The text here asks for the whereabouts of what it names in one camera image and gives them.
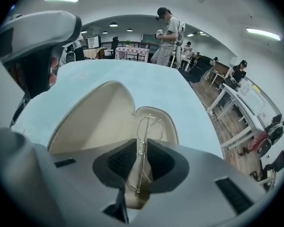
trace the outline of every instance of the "light blue tabletop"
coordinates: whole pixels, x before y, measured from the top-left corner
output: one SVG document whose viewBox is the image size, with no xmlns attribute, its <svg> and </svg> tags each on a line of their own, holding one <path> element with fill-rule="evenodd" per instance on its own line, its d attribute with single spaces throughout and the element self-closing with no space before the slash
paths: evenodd
<svg viewBox="0 0 284 227">
<path fill-rule="evenodd" d="M 144 62 L 86 60 L 62 66 L 56 84 L 29 102 L 12 129 L 47 146 L 69 110 L 92 89 L 112 80 L 127 87 L 136 109 L 150 106 L 169 114 L 180 145 L 223 158 L 210 118 L 178 70 Z"/>
</svg>

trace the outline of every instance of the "potted plant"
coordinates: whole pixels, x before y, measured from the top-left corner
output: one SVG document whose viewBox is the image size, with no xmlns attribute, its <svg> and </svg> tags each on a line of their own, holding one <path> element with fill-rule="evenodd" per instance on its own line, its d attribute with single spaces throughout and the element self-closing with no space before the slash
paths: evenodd
<svg viewBox="0 0 284 227">
<path fill-rule="evenodd" d="M 126 40 L 126 41 L 125 41 L 126 47 L 131 47 L 131 46 L 129 45 L 130 43 L 131 43 L 130 40 Z"/>
</svg>

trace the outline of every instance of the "pink checkered tablecloth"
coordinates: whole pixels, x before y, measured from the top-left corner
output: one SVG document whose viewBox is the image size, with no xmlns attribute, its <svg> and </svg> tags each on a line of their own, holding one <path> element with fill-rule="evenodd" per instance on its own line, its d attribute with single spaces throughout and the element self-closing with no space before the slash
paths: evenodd
<svg viewBox="0 0 284 227">
<path fill-rule="evenodd" d="M 147 63 L 149 51 L 149 49 L 138 47 L 117 47 L 115 50 L 115 58 L 119 60 L 123 57 L 127 58 L 128 53 L 136 53 L 145 56 L 144 62 Z"/>
</svg>

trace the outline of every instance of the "yellow object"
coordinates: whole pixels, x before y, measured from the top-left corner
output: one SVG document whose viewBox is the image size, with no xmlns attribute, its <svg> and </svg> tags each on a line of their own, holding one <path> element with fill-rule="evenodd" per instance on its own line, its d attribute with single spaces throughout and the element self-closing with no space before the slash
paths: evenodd
<svg viewBox="0 0 284 227">
<path fill-rule="evenodd" d="M 257 88 L 256 85 L 253 85 L 252 87 L 253 87 L 258 93 L 261 93 L 260 90 L 259 90 L 259 88 Z"/>
</svg>

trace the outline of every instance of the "black vent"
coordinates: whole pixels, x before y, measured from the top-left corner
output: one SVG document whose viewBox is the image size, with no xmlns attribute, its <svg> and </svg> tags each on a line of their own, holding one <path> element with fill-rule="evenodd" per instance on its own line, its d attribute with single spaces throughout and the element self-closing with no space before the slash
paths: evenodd
<svg viewBox="0 0 284 227">
<path fill-rule="evenodd" d="M 59 167 L 63 167 L 63 166 L 73 164 L 75 162 L 76 161 L 73 158 L 70 158 L 70 159 L 66 159 L 66 160 L 63 160 L 63 161 L 57 161 L 54 164 L 56 165 L 57 168 L 59 168 Z"/>
<path fill-rule="evenodd" d="M 252 206 L 249 198 L 229 178 L 218 180 L 216 184 L 237 214 Z"/>
</svg>

